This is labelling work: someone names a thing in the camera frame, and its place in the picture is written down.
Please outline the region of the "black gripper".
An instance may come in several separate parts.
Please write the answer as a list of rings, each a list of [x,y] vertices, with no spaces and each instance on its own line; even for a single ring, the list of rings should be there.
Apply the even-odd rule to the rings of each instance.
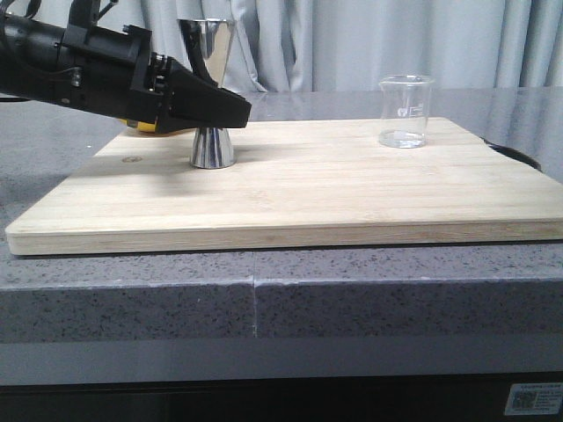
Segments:
[[[67,25],[61,48],[77,67],[71,104],[80,110],[151,125],[157,132],[189,128],[244,128],[252,105],[218,87],[219,23],[179,19],[193,73],[151,50],[151,31],[126,25],[122,32],[98,25]]]

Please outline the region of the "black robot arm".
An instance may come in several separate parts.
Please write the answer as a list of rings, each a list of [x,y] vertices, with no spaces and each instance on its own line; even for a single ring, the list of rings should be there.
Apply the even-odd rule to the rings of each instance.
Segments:
[[[42,23],[32,1],[24,16],[1,3],[1,91],[112,118],[154,125],[158,134],[246,126],[250,103],[151,49],[152,33],[98,25],[98,1],[75,1],[65,27]]]

